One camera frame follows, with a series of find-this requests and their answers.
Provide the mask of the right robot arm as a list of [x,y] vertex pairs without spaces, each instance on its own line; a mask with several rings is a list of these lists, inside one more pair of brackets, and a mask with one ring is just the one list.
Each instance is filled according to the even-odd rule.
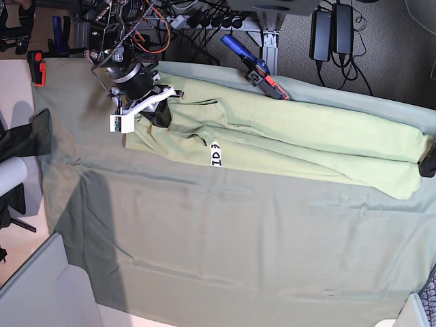
[[104,69],[113,83],[106,89],[114,106],[111,132],[134,132],[137,116],[166,128],[172,120],[168,99],[183,96],[182,91],[159,84],[157,52],[138,31],[154,10],[154,1],[98,1],[91,19],[86,55],[91,71]]

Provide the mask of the person hand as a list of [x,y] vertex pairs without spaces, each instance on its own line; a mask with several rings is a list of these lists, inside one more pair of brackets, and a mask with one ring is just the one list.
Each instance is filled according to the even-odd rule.
[[23,10],[29,10],[33,5],[32,0],[5,0],[5,3],[19,5]]

